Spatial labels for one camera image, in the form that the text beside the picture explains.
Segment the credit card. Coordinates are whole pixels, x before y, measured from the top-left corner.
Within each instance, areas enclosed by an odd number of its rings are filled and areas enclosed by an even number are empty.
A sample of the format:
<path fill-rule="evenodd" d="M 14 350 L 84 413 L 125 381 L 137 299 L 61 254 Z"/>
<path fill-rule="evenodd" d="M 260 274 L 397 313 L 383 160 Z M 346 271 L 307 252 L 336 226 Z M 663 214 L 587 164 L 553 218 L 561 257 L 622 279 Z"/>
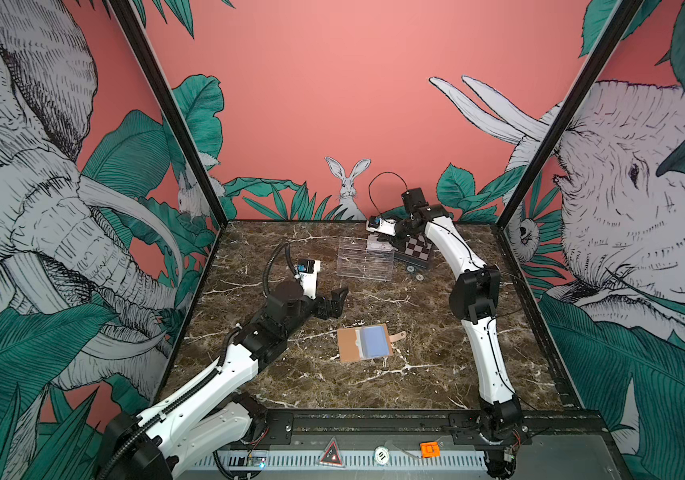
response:
<path fill-rule="evenodd" d="M 392 252 L 393 246 L 388 239 L 381 240 L 377 235 L 370 235 L 366 239 L 366 250 L 373 252 Z"/>

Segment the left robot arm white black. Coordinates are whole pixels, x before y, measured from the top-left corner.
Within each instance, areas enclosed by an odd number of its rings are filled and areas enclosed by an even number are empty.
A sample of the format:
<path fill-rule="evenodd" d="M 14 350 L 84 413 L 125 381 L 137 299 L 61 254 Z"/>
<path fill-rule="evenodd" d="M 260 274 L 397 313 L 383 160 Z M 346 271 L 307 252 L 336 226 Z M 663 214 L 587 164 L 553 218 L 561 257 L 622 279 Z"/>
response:
<path fill-rule="evenodd" d="M 226 335 L 214 363 L 166 399 L 110 421 L 94 478 L 178 479 L 206 455 L 262 435 L 266 410 L 238 390 L 286 351 L 308 318 L 340 317 L 348 292 L 310 298 L 296 282 L 278 285 L 248 323 Z"/>

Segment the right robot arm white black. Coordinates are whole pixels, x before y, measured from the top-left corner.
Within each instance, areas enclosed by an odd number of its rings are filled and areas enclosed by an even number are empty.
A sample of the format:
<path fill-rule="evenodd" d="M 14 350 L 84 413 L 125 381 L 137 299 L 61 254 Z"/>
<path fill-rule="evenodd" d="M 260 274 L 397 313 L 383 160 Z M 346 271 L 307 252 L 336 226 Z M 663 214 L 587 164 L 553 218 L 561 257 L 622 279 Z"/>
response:
<path fill-rule="evenodd" d="M 396 223 L 398 237 L 422 235 L 449 265 L 455 283 L 449 308 L 469 339 L 478 375 L 479 429 L 490 444 L 502 444 L 520 428 L 520 399 L 507 375 L 497 334 L 500 271 L 476 255 L 458 233 L 447 211 L 430 205 L 419 188 L 402 193 L 408 218 Z"/>

